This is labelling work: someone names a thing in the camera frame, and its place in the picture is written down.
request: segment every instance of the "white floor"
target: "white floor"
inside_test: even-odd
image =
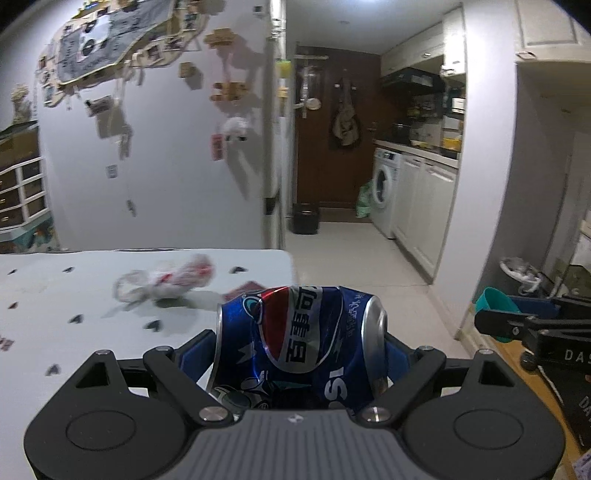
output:
[[[396,243],[371,223],[321,223],[318,235],[287,233],[300,284],[344,286],[377,295],[388,331],[408,346],[432,345],[468,358],[427,297],[428,286]]]

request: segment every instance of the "lower cabinet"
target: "lower cabinet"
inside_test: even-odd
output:
[[[394,207],[394,235],[433,276],[447,230],[456,170],[419,157],[404,157]]]

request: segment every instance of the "crushed blue can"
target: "crushed blue can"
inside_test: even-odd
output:
[[[344,287],[281,287],[221,305],[207,390],[248,408],[357,412],[388,387],[379,298]]]

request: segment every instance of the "upper cabinet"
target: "upper cabinet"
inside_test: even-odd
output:
[[[452,10],[443,17],[444,63],[442,77],[466,74],[466,27],[462,7]]]
[[[551,0],[515,0],[518,61],[591,61],[591,36]]]
[[[382,77],[406,67],[439,73],[443,55],[443,25],[426,29],[382,55]]]

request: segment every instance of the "washing machine door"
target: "washing machine door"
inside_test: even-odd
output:
[[[393,188],[392,171],[386,165],[378,165],[374,172],[372,182],[372,196],[378,208],[386,208],[392,195]]]

